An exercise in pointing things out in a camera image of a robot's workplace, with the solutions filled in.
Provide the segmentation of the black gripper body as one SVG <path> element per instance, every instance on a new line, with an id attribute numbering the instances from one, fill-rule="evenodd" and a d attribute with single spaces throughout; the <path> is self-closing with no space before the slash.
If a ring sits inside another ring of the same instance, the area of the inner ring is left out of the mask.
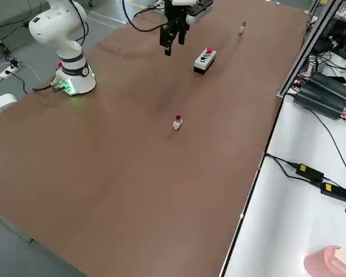
<path id="1" fill-rule="evenodd" d="M 171 28 L 177 23 L 194 24 L 194 17 L 188 14 L 192 6 L 194 6 L 194 1 L 164 0 L 164 15 L 167 18 L 167 23 L 163 28 Z"/>

